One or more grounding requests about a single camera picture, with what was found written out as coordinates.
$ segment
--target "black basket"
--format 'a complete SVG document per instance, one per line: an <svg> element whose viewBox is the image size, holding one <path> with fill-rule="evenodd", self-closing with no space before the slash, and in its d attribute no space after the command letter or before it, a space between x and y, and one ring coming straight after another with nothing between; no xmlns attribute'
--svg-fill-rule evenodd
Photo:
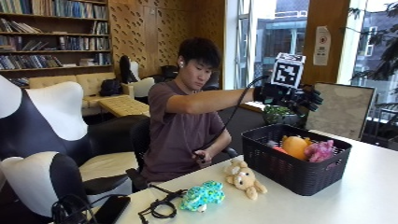
<svg viewBox="0 0 398 224"><path fill-rule="evenodd" d="M334 156L322 162L308 162L266 146L273 140L281 147L283 135L310 137L314 142L332 140ZM283 124L242 133L243 160L249 167L303 196L314 195L342 178L350 147L351 145L340 140Z"/></svg>

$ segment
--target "bookshelf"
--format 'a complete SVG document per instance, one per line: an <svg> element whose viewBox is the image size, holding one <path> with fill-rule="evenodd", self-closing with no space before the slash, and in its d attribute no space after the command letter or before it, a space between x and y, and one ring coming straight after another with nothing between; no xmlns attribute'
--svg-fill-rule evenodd
<svg viewBox="0 0 398 224"><path fill-rule="evenodd" d="M106 0L0 1L0 74L4 77L110 71Z"/></svg>

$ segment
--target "wooden wall panel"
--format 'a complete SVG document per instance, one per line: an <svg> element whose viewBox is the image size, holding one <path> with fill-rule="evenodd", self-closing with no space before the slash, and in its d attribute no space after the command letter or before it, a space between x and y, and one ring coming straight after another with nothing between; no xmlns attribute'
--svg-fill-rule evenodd
<svg viewBox="0 0 398 224"><path fill-rule="evenodd" d="M115 73L127 55L139 64L139 77L175 64L179 42L202 36L223 46L225 0L109 0Z"/></svg>
<svg viewBox="0 0 398 224"><path fill-rule="evenodd" d="M350 1L311 0L306 28L303 55L307 56L300 81L312 84L316 81L335 83L343 48L343 33L346 27ZM331 48L326 66L312 65L312 51L316 26L327 26L331 33Z"/></svg>
<svg viewBox="0 0 398 224"><path fill-rule="evenodd" d="M111 0L107 4L113 46L114 72L119 74L122 55L146 67L143 11L134 0Z"/></svg>
<svg viewBox="0 0 398 224"><path fill-rule="evenodd" d="M222 54L225 0L203 0L197 2L194 7L198 8L198 10L194 11L195 36L211 39ZM223 75L219 76L219 86L222 86L222 77Z"/></svg>

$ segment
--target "man's arm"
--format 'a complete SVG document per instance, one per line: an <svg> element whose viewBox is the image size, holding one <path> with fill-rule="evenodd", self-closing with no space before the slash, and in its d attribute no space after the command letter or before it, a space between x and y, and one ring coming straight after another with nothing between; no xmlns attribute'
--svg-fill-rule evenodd
<svg viewBox="0 0 398 224"><path fill-rule="evenodd" d="M213 142L213 144L206 149L197 150L195 154L199 155L201 157L203 157L202 159L205 162L211 162L211 159L227 147L230 142L231 142L231 135L229 134L229 132L225 129L222 134L219 135L219 137Z"/></svg>
<svg viewBox="0 0 398 224"><path fill-rule="evenodd" d="M201 91L190 95L174 95L169 98L165 112L177 114L203 114L237 105L242 90ZM253 89L249 89L241 103L253 101Z"/></svg>

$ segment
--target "black hair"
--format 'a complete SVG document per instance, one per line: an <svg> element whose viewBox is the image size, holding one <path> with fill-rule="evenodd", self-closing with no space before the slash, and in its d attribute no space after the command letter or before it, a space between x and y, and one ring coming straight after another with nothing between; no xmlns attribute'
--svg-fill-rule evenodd
<svg viewBox="0 0 398 224"><path fill-rule="evenodd" d="M219 49L214 42L206 38L193 37L185 39L179 44L178 56L181 56L186 63L191 59L199 63L217 68L221 62Z"/></svg>

